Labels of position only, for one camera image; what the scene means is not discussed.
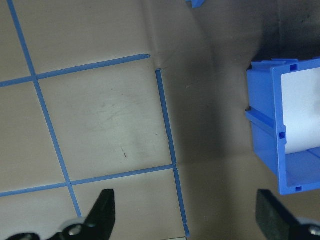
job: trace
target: blue plastic piece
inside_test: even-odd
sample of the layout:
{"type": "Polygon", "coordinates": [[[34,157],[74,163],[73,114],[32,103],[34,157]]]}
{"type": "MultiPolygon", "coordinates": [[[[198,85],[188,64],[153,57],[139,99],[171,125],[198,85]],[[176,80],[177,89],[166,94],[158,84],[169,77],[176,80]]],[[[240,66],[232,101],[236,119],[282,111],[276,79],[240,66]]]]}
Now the blue plastic piece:
{"type": "Polygon", "coordinates": [[[192,8],[196,9],[204,4],[205,0],[185,0],[186,2],[192,2],[192,8]]]}
{"type": "Polygon", "coordinates": [[[278,178],[281,195],[320,189],[320,147],[286,154],[281,76],[320,68],[320,59],[252,62],[247,71],[254,152],[278,178]]]}

